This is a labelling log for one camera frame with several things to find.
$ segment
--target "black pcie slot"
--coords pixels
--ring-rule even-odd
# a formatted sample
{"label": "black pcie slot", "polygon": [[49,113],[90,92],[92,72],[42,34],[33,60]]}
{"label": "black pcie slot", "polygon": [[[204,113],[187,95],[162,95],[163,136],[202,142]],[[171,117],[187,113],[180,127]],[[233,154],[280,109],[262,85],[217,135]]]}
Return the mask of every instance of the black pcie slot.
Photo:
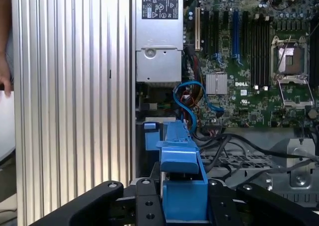
{"label": "black pcie slot", "polygon": [[203,48],[203,53],[205,56],[209,54],[208,52],[208,40],[209,40],[209,11],[205,10],[203,17],[201,18],[201,39],[204,40],[203,43],[201,43],[201,47]]}
{"label": "black pcie slot", "polygon": [[229,12],[224,11],[224,13],[223,13],[223,28],[228,29],[228,24],[229,24]]}
{"label": "black pcie slot", "polygon": [[310,22],[310,64],[309,64],[309,84],[311,87],[319,86],[319,24],[318,19]]}
{"label": "black pcie slot", "polygon": [[249,15],[248,11],[243,12],[243,17],[242,17],[242,54],[244,56],[247,56],[249,53],[249,48],[248,48],[248,39],[249,39],[249,29],[248,29],[248,23],[249,23]]}
{"label": "black pcie slot", "polygon": [[261,16],[251,23],[251,85],[270,83],[270,22]]}
{"label": "black pcie slot", "polygon": [[214,11],[213,13],[213,54],[218,53],[218,43],[219,43],[219,11]]}

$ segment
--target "pcie slot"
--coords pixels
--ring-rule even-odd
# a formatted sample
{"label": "pcie slot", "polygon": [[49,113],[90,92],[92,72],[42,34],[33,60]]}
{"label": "pcie slot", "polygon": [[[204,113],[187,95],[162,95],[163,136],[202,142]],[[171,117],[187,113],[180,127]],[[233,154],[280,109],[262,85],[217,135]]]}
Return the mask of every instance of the pcie slot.
{"label": "pcie slot", "polygon": [[195,8],[195,51],[200,51],[200,7]]}
{"label": "pcie slot", "polygon": [[219,65],[223,66],[221,54],[219,52],[219,11],[213,13],[213,59],[215,59]]}
{"label": "pcie slot", "polygon": [[243,17],[242,17],[242,43],[243,43],[243,55],[247,56],[249,53],[249,46],[248,46],[248,39],[250,38],[249,36],[249,14],[248,11],[243,12]]}
{"label": "pcie slot", "polygon": [[213,13],[213,53],[218,53],[219,38],[219,11]]}
{"label": "pcie slot", "polygon": [[270,22],[263,16],[251,23],[251,85],[268,86],[270,81]]}
{"label": "pcie slot", "polygon": [[233,13],[233,36],[232,36],[233,54],[232,58],[240,65],[243,64],[240,61],[240,49],[239,49],[239,13],[234,11]]}
{"label": "pcie slot", "polygon": [[319,20],[314,19],[310,22],[310,64],[309,64],[309,85],[319,86]]}
{"label": "pcie slot", "polygon": [[201,23],[201,34],[202,34],[202,39],[204,40],[203,43],[201,43],[201,46],[203,48],[203,53],[206,55],[210,54],[208,52],[208,42],[209,42],[209,11],[205,10],[202,18],[202,23]]}
{"label": "pcie slot", "polygon": [[228,29],[228,24],[229,24],[229,12],[224,11],[224,13],[223,13],[223,28]]}

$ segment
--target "green circuit board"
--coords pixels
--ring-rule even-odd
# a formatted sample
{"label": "green circuit board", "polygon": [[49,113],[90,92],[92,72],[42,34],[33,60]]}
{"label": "green circuit board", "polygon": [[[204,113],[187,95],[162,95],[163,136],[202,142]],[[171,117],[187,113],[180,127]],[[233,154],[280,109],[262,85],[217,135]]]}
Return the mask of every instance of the green circuit board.
{"label": "green circuit board", "polygon": [[[270,6],[260,8],[260,0],[197,0],[196,6],[200,7],[201,13],[208,11],[211,15],[214,11],[219,11],[220,26],[219,26],[219,41],[218,49],[222,56],[223,66],[221,66],[215,59],[212,58],[212,53],[203,51],[201,48],[196,54],[200,59],[200,66],[204,75],[213,73],[227,74],[227,94],[209,95],[209,100],[225,109],[225,113],[221,118],[216,118],[215,113],[207,108],[205,101],[201,100],[199,103],[199,123],[202,125],[225,125],[228,127],[271,127],[272,121],[280,122],[286,117],[293,117],[305,122],[305,125],[312,124],[312,121],[306,118],[309,108],[298,109],[294,107],[284,106],[283,97],[279,89],[278,83],[272,81],[270,76],[270,85],[265,90],[263,88],[255,89],[251,85],[251,53],[241,58],[241,65],[239,65],[232,58],[232,13],[238,11],[240,14],[244,11],[249,13],[249,18],[254,19],[259,15],[270,17],[269,29],[269,46],[266,51],[272,52],[271,43],[275,36],[280,40],[304,38],[307,42],[310,34],[310,23],[306,16],[313,11],[311,0],[298,0],[297,3],[285,10],[276,10]],[[229,12],[229,22],[227,25],[223,24],[222,13]],[[192,18],[185,15],[185,44],[194,43],[194,31],[189,22],[194,21]],[[248,32],[246,36],[247,49],[251,49],[252,34]],[[240,38],[240,46],[243,46],[243,36]],[[307,68],[309,67],[309,44],[304,49],[300,65],[307,75]],[[275,67],[279,61],[277,52],[274,57]],[[285,100],[293,102],[307,102],[313,101],[313,109],[317,109],[319,93],[317,88],[310,88],[308,85],[287,84],[282,86],[283,96]]]}

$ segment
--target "black ram slot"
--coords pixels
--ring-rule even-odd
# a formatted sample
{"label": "black ram slot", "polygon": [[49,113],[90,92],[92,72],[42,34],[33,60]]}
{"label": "black ram slot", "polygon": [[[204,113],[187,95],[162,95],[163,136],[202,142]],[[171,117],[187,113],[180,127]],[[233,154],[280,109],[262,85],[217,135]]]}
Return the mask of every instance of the black ram slot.
{"label": "black ram slot", "polygon": [[202,21],[200,23],[200,25],[201,25],[201,39],[204,40],[204,42],[201,43],[200,45],[203,48],[203,53],[205,54],[205,56],[207,56],[208,54],[211,54],[208,52],[209,11],[205,10],[201,19],[202,19]]}
{"label": "black ram slot", "polygon": [[214,11],[213,13],[213,54],[218,53],[219,45],[219,11]]}
{"label": "black ram slot", "polygon": [[251,85],[270,84],[270,21],[261,16],[251,23]]}
{"label": "black ram slot", "polygon": [[310,23],[310,65],[309,65],[309,84],[311,87],[319,86],[319,24],[318,19]]}
{"label": "black ram slot", "polygon": [[249,39],[249,29],[248,29],[248,22],[249,22],[249,15],[248,11],[243,12],[243,18],[242,18],[242,54],[246,56],[249,53],[249,47],[248,47],[248,39]]}

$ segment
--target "pci slot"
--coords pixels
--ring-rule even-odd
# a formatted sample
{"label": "pci slot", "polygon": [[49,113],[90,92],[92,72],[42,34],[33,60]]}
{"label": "pci slot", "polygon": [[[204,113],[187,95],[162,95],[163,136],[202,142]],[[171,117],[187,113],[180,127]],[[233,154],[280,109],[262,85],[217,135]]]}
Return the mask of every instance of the pci slot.
{"label": "pci slot", "polygon": [[243,55],[249,54],[249,13],[248,11],[243,12],[242,17],[242,44],[243,44]]}
{"label": "pci slot", "polygon": [[252,86],[270,84],[270,21],[260,16],[251,23],[250,83]]}
{"label": "pci slot", "polygon": [[314,19],[310,22],[310,65],[309,65],[309,85],[319,86],[319,20]]}
{"label": "pci slot", "polygon": [[209,11],[205,10],[203,17],[202,17],[202,23],[201,23],[201,34],[202,34],[202,40],[201,41],[201,47],[203,48],[203,54],[207,56],[209,53],[208,49],[208,43],[209,43]]}
{"label": "pci slot", "polygon": [[195,8],[195,51],[200,51],[200,7]]}

